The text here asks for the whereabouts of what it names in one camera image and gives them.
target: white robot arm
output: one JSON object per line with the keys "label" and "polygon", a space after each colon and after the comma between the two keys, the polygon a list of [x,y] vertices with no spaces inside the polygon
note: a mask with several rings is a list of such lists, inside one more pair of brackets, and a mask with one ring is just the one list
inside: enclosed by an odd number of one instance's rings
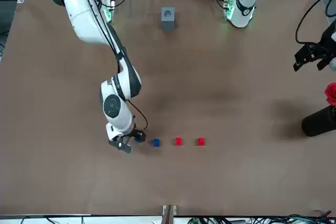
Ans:
{"label": "white robot arm", "polygon": [[256,0],[225,0],[224,16],[237,28],[246,27],[252,19]]}
{"label": "white robot arm", "polygon": [[136,129],[134,117],[126,101],[139,94],[141,80],[130,62],[116,31],[101,13],[101,0],[54,0],[65,6],[76,35],[87,43],[107,44],[118,62],[118,73],[104,81],[100,87],[100,100],[108,120],[106,125],[109,143],[120,150],[131,152],[130,137],[137,142],[145,140],[143,131]]}

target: gray block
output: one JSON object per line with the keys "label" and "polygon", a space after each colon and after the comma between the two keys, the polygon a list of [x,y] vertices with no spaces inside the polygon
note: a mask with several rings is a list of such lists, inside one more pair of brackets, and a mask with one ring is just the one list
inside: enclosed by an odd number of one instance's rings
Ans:
{"label": "gray block", "polygon": [[175,8],[162,7],[161,22],[164,31],[173,31],[175,29]]}

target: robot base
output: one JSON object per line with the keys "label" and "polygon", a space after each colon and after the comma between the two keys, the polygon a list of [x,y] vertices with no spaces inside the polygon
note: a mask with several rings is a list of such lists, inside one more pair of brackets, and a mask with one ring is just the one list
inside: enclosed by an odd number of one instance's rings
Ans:
{"label": "robot base", "polygon": [[243,15],[241,10],[238,9],[236,0],[224,0],[224,17],[236,28],[244,28],[248,25],[253,17],[255,7],[248,13]]}

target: blue cube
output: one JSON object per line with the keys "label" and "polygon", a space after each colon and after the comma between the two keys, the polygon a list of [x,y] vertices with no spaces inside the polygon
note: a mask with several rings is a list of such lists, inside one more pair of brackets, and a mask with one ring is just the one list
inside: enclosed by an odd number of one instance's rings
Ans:
{"label": "blue cube", "polygon": [[160,139],[158,139],[158,138],[154,138],[153,146],[154,146],[154,147],[160,147]]}

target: black cylinder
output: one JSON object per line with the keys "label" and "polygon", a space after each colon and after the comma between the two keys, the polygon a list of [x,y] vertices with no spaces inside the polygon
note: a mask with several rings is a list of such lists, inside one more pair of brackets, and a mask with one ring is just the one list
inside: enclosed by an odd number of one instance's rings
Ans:
{"label": "black cylinder", "polygon": [[336,129],[334,106],[328,106],[302,120],[302,129],[307,136],[317,136]]}

